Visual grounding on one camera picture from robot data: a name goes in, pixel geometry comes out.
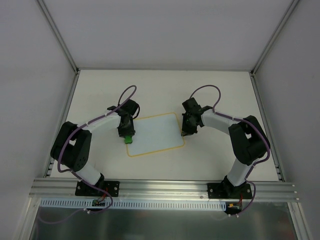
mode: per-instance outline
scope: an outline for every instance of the vent grille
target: vent grille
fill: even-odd
[[[41,207],[52,208],[91,208],[102,209],[104,206],[92,206],[94,199],[74,198],[43,198]],[[121,200],[113,201],[112,209],[140,209],[140,210],[197,210],[197,211],[225,211],[226,203],[222,201],[161,201],[161,200]]]

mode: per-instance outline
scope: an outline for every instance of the white mat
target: white mat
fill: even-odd
[[[127,144],[129,157],[181,148],[185,145],[174,112],[134,120],[133,142]]]

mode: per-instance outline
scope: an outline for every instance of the gray wall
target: gray wall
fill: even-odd
[[[0,239],[44,168],[73,72],[34,0],[0,1]]]
[[[291,0],[46,0],[79,67],[251,70]]]
[[[257,73],[288,181],[299,189],[314,239],[320,239],[320,1],[298,5]]]

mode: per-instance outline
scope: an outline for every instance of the purple cable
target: purple cable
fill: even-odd
[[[268,145],[266,139],[264,138],[264,136],[262,136],[261,132],[259,132],[259,130],[258,130],[251,122],[249,122],[249,121],[247,121],[247,120],[245,120],[245,119],[242,119],[242,118],[233,118],[232,116],[229,116],[229,115],[226,115],[226,114],[223,114],[223,113],[220,113],[220,112],[216,112],[216,111],[215,111],[215,107],[216,107],[216,105],[219,103],[219,101],[220,101],[220,99],[221,99],[221,91],[220,91],[220,89],[219,89],[217,86],[215,86],[215,85],[204,85],[204,86],[201,86],[201,87],[197,88],[197,89],[191,94],[190,98],[192,98],[192,96],[193,96],[198,90],[200,90],[200,89],[202,89],[202,88],[205,88],[205,87],[214,87],[214,88],[216,88],[216,89],[218,90],[218,92],[219,92],[219,98],[218,98],[218,100],[215,102],[215,104],[213,105],[212,111],[213,111],[215,114],[217,114],[217,115],[219,115],[219,116],[221,116],[221,117],[224,117],[224,118],[227,118],[227,119],[231,119],[231,120],[235,120],[235,121],[239,121],[239,122],[243,122],[243,123],[248,124],[248,125],[249,125],[251,128],[253,128],[253,130],[258,134],[259,138],[263,141],[263,143],[264,143],[264,145],[265,145],[265,148],[266,148],[267,155],[266,155],[265,159],[262,159],[262,160],[259,160],[259,161],[256,161],[255,163],[253,163],[252,166],[251,166],[251,168],[249,169],[248,173],[246,174],[246,176],[245,176],[245,178],[244,178],[247,183],[253,185],[253,195],[252,195],[252,199],[251,199],[251,201],[249,202],[249,204],[240,212],[240,213],[243,213],[245,210],[248,209],[248,207],[250,207],[250,206],[252,205],[252,203],[253,203],[253,201],[254,201],[254,199],[255,199],[255,197],[256,197],[256,189],[257,189],[257,188],[256,188],[256,185],[255,185],[252,181],[248,181],[247,178],[249,177],[249,175],[251,174],[252,170],[255,168],[255,166],[256,166],[257,164],[263,163],[263,162],[267,161],[267,160],[270,158],[270,148],[269,148],[269,145]]]
[[[81,179],[81,177],[80,177],[78,174],[76,174],[75,172],[73,172],[70,168],[69,168],[69,169],[62,170],[62,169],[61,169],[62,156],[64,155],[64,152],[65,152],[66,147],[67,147],[67,145],[69,144],[70,140],[73,138],[73,136],[74,136],[78,131],[80,131],[81,129],[83,129],[84,127],[86,127],[86,126],[89,125],[89,124],[92,124],[92,123],[94,123],[94,122],[96,122],[96,121],[98,121],[98,120],[101,120],[101,119],[106,118],[107,116],[113,114],[115,111],[117,111],[119,108],[121,108],[121,107],[136,93],[136,91],[137,91],[137,86],[136,86],[136,85],[131,85],[131,86],[127,87],[127,88],[123,91],[123,93],[122,93],[121,96],[120,96],[120,99],[121,99],[122,96],[125,94],[125,92],[126,92],[127,90],[129,90],[130,88],[134,88],[133,92],[130,94],[130,96],[129,96],[126,100],[123,101],[123,103],[119,104],[115,109],[113,109],[112,111],[108,112],[106,115],[103,114],[103,115],[101,115],[101,116],[98,116],[98,117],[96,117],[96,118],[88,121],[87,124],[85,123],[85,124],[79,126],[78,128],[76,128],[76,129],[69,135],[69,137],[66,139],[64,145],[62,146],[60,155],[59,155],[59,157],[58,157],[57,169],[58,169],[58,172],[59,172],[59,173],[71,172],[75,177],[77,177],[78,179],[82,180],[82,182],[83,182],[84,184],[88,185],[89,187],[91,187],[91,188],[93,188],[93,189],[95,189],[95,190],[98,190],[98,191],[106,194],[106,195],[110,198],[111,203],[110,203],[108,206],[106,206],[105,208],[103,208],[103,209],[100,210],[100,211],[90,211],[91,214],[103,213],[104,211],[106,211],[107,209],[109,209],[109,208],[113,205],[114,200],[113,200],[112,196],[111,196],[107,191],[105,191],[105,190],[103,190],[103,189],[101,189],[101,188],[98,188],[98,187],[96,187],[96,186],[88,183],[87,181]],[[44,224],[52,224],[52,225],[53,225],[53,224],[61,224],[61,223],[65,222],[65,221],[67,221],[67,220],[68,220],[71,216],[73,216],[74,214],[76,214],[76,213],[78,213],[78,212],[81,212],[81,211],[84,211],[84,209],[78,209],[78,210],[74,211],[72,214],[70,214],[67,218],[65,218],[65,219],[63,219],[63,220],[60,220],[60,221],[55,221],[55,222],[49,222],[49,221],[43,220],[43,219],[40,217],[40,214],[38,214],[38,219],[39,219],[42,223],[44,223]]]

